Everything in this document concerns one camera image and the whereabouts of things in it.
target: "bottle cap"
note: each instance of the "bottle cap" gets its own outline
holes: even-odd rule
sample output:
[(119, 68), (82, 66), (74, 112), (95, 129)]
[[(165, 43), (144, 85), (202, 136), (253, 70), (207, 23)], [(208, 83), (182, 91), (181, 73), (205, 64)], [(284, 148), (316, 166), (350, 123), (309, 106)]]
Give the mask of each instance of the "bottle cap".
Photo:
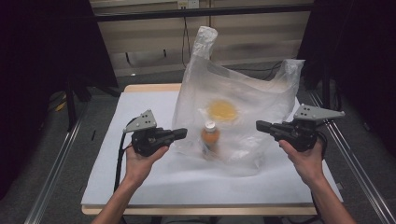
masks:
[(216, 130), (216, 122), (213, 120), (208, 120), (205, 122), (205, 131), (213, 133)]

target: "white table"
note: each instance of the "white table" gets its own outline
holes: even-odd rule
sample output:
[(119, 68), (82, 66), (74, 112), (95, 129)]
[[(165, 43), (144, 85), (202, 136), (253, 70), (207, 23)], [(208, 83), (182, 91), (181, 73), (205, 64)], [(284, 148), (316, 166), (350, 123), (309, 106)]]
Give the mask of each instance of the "white table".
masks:
[[(84, 214), (97, 215), (112, 194), (121, 130), (126, 123), (150, 108), (159, 127), (171, 129), (179, 88), (180, 84), (150, 84), (133, 85), (125, 89), (92, 168), (81, 202)], [(154, 164), (149, 177), (136, 191), (124, 214), (314, 215), (316, 211), (309, 188), (297, 175), (277, 142), (274, 141), (266, 157), (268, 160), (259, 174), (236, 177), (227, 176), (219, 167), (203, 159), (177, 153), (171, 147)], [(323, 169), (333, 190), (342, 200), (325, 161)]]

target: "transparent plastic bag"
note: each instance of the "transparent plastic bag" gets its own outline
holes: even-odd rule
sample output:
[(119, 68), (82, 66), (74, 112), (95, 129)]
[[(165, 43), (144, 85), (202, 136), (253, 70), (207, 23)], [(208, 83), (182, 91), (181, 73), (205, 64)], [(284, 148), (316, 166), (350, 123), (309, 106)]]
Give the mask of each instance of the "transparent plastic bag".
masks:
[[(290, 115), (304, 61), (283, 61), (271, 81), (247, 77), (209, 61), (217, 35), (209, 27), (198, 31), (173, 118), (173, 129), (189, 131), (175, 146), (183, 154), (219, 161), (231, 174), (255, 175), (265, 150), (274, 142), (269, 134), (256, 130), (256, 120), (281, 122)], [(214, 116), (215, 104), (224, 104), (217, 108), (218, 113), (224, 107), (233, 113)], [(214, 120), (220, 132), (212, 148), (201, 138), (208, 120)]]

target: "person's left hand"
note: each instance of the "person's left hand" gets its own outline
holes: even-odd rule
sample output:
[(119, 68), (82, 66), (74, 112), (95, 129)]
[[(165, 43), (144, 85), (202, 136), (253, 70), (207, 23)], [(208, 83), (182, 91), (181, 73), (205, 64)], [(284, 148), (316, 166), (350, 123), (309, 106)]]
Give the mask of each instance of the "person's left hand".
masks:
[(169, 147), (160, 147), (149, 157), (141, 156), (134, 152), (134, 148), (129, 145), (126, 150), (126, 174), (123, 181), (136, 184), (137, 187), (143, 184), (151, 171), (152, 164), (159, 160), (168, 151)]

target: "bottle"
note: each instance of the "bottle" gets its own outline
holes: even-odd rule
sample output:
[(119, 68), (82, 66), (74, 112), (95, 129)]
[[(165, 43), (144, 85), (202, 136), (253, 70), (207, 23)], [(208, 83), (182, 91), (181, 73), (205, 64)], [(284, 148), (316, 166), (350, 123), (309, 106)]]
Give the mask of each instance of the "bottle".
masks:
[(220, 137), (220, 131), (216, 127), (216, 123), (213, 120), (209, 120), (205, 123), (205, 127), (201, 131), (201, 138), (202, 141), (204, 142), (204, 154), (212, 154), (209, 151), (213, 153), (217, 153), (218, 147), (216, 146), (216, 143), (218, 142)]

